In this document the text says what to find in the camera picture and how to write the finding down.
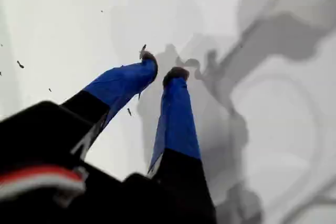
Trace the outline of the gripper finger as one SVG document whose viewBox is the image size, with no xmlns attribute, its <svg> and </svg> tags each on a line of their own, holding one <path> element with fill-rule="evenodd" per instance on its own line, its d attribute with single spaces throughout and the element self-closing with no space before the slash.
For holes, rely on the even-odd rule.
<svg viewBox="0 0 336 224">
<path fill-rule="evenodd" d="M 158 63 L 148 51 L 140 53 L 140 62 L 105 71 L 62 106 L 92 124 L 89 135 L 73 143 L 70 152 L 86 156 L 98 135 L 115 115 L 156 78 Z"/>
<path fill-rule="evenodd" d="M 196 134 L 189 72 L 172 68 L 163 79 L 161 112 L 149 173 L 167 197 L 175 223 L 216 223 Z"/>
</svg>

